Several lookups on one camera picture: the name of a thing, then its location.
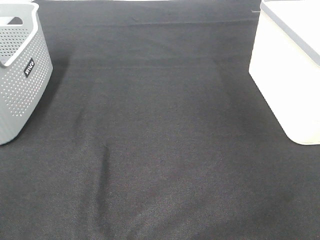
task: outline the white storage box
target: white storage box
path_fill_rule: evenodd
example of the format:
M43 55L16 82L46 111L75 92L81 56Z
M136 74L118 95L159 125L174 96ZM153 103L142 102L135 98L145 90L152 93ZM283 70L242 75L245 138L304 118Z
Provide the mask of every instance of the white storage box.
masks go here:
M15 138L37 106L53 67L35 3L0 3L0 145Z
M320 144L320 1L261 3L249 67L287 136Z

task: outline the black fabric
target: black fabric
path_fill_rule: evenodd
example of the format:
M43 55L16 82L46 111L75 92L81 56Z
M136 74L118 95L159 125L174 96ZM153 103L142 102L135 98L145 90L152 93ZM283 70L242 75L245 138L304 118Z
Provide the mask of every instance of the black fabric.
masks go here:
M320 146L248 74L259 0L39 5L54 71L0 147L1 240L319 238Z

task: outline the basket label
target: basket label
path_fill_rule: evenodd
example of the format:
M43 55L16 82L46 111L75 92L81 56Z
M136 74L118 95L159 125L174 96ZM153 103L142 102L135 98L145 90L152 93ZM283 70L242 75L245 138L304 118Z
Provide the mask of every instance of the basket label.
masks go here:
M28 65L24 69L24 75L26 78L29 77L30 73L32 72L32 69L35 67L35 61L31 58Z

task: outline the white lid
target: white lid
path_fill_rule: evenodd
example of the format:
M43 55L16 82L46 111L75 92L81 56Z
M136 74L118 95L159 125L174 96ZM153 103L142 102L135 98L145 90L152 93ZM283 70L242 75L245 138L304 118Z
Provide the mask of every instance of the white lid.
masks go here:
M262 0L261 10L320 66L320 0Z

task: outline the perforated basket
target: perforated basket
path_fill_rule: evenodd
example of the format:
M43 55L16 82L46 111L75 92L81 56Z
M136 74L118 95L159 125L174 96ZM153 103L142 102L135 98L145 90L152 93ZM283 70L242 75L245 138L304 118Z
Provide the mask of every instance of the perforated basket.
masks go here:
M0 145L14 139L37 106L53 67L36 3L0 3Z

